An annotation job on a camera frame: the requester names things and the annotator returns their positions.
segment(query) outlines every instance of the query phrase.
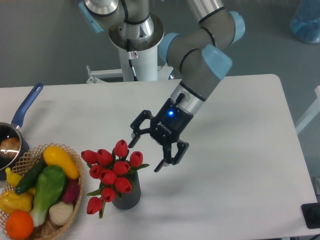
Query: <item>wicker basket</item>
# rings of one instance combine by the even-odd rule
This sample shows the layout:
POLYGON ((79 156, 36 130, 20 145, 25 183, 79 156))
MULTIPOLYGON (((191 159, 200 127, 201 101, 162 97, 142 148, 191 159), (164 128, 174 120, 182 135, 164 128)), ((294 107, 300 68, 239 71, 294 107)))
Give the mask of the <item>wicker basket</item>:
MULTIPOLYGON (((48 146, 58 146, 64 149, 73 159, 73 161, 76 163, 80 172, 80 175, 78 178, 78 183, 80 186, 80 194, 76 199, 75 204, 73 205, 73 214, 65 225, 63 226, 55 225, 54 223, 51 222, 49 218, 49 214, 47 214, 44 224, 42 224, 39 227, 35 227, 31 236, 26 238, 26 240, 53 240, 61 236, 73 222, 79 210, 79 206, 83 196, 85 176, 84 176, 84 166, 83 166, 82 160, 80 156, 73 149, 70 149, 68 146, 64 144, 60 145, 60 144, 51 143, 49 145, 47 144, 40 145, 38 147, 35 147, 33 150, 29 150, 29 152, 26 152, 22 157, 20 157, 19 161, 12 168, 12 172, 23 176, 35 163, 38 162, 38 160, 43 155, 43 151, 48 146)), ((4 190, 2 192, 8 191, 8 190, 14 190, 14 187, 8 184, 8 182, 6 182, 6 184, 4 185, 4 190)), ((6 221, 8 217, 9 215, 7 215, 6 213, 0 210, 0 226, 3 228, 2 232, 4 233, 4 235, 7 236, 7 238, 10 239, 10 237, 7 235, 7 231, 5 230, 6 221)))

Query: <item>orange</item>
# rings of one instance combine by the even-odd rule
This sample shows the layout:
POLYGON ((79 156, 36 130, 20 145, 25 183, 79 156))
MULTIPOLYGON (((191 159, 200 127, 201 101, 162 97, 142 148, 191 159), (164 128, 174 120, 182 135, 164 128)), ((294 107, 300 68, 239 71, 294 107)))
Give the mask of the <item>orange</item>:
POLYGON ((18 210, 7 218, 5 230, 12 239, 25 239, 32 234, 34 221, 28 212, 18 210))

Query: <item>blue led light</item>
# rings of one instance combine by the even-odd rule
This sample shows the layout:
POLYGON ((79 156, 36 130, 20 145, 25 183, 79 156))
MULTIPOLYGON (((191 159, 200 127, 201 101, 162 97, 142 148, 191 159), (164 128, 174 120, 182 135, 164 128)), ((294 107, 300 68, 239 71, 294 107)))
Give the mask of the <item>blue led light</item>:
POLYGON ((174 115, 174 111, 172 111, 172 110, 168 111, 168 115, 169 115, 169 117, 172 117, 174 115))

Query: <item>cucumber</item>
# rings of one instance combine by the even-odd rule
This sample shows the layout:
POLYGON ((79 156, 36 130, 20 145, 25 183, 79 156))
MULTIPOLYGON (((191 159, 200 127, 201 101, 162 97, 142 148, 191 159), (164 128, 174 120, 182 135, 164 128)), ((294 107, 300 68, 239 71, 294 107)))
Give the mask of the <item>cucumber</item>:
POLYGON ((38 179, 38 176, 42 172, 42 170, 47 167, 44 158, 41 158, 35 165, 33 165, 29 171, 27 171, 18 184, 14 188, 14 192, 16 194, 23 194, 27 192, 30 188, 32 188, 38 179))

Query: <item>yellow squash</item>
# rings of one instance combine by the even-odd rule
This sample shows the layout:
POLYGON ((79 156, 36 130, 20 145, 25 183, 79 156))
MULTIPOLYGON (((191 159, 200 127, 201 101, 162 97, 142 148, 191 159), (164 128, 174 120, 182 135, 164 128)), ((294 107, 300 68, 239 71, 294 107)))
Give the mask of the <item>yellow squash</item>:
POLYGON ((69 179, 76 180, 79 177, 79 170, 76 163, 62 148, 58 146, 48 146, 43 151, 43 158, 48 166, 60 166, 69 179))
POLYGON ((30 212, 32 202, 33 197, 29 193, 16 194, 14 190, 9 190, 0 195, 0 209, 9 215, 17 210, 30 212))
MULTIPOLYGON (((13 186, 14 188, 17 186, 17 184, 20 182, 20 180, 22 179, 22 176, 20 176, 19 174, 16 174, 14 172, 11 171, 10 167, 7 167, 5 169, 5 173, 6 173, 6 180, 7 182, 13 186)), ((36 193, 36 189, 33 186, 32 188, 30 188, 28 190, 28 193, 31 194, 32 196, 35 195, 36 193)))

